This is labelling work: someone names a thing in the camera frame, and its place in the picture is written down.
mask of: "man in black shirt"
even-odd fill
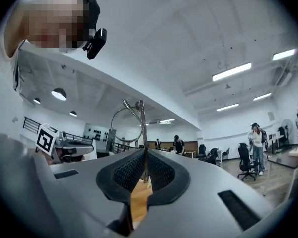
[[[161,142],[159,141],[159,138],[157,138],[157,141],[155,143],[155,148],[156,149],[161,149]]]
[[[176,150],[177,154],[183,155],[184,142],[177,135],[174,136],[173,149]]]

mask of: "black pendant lamp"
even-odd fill
[[[52,95],[60,101],[66,100],[66,93],[63,88],[55,88],[52,91]]]

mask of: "black mesh grille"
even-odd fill
[[[124,163],[115,170],[114,181],[131,193],[144,172],[144,161],[145,155],[141,154]]]
[[[152,154],[148,154],[148,174],[152,182],[152,190],[155,193],[167,187],[175,176],[174,169]]]
[[[231,190],[220,192],[218,195],[244,230],[260,221],[260,218]]]

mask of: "camera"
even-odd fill
[[[88,59],[94,59],[98,52],[105,45],[107,40],[107,30],[100,28],[93,37],[85,44],[83,50],[87,50]]]

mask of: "fluorescent light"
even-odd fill
[[[34,98],[33,101],[34,101],[35,103],[37,103],[37,104],[41,104],[41,101],[40,101],[39,98]]]
[[[160,121],[159,123],[165,123],[165,122],[168,122],[168,121],[174,121],[175,119],[169,119],[169,120],[164,120],[164,121]]]
[[[296,50],[293,49],[293,50],[287,50],[287,51],[284,51],[284,52],[280,52],[280,53],[274,54],[273,61],[278,60],[278,59],[281,59],[281,58],[290,57],[290,56],[292,56],[295,53],[295,51]]]
[[[265,94],[265,95],[256,97],[253,101],[258,101],[258,100],[260,100],[260,99],[264,99],[264,98],[269,97],[269,96],[271,96],[271,95],[272,95],[272,93],[268,93],[268,94]]]
[[[227,106],[227,107],[224,107],[224,108],[220,108],[220,109],[217,109],[217,111],[222,111],[222,110],[225,110],[225,109],[231,109],[231,108],[235,108],[237,107],[239,104],[234,104],[234,105],[231,105],[231,106]]]
[[[252,68],[252,63],[250,62],[250,63],[244,64],[242,66],[236,67],[234,69],[230,69],[230,70],[224,71],[222,73],[213,75],[212,80],[217,81],[217,80],[220,80],[222,78],[232,76],[234,74],[246,71],[246,70],[251,69],[251,68]]]

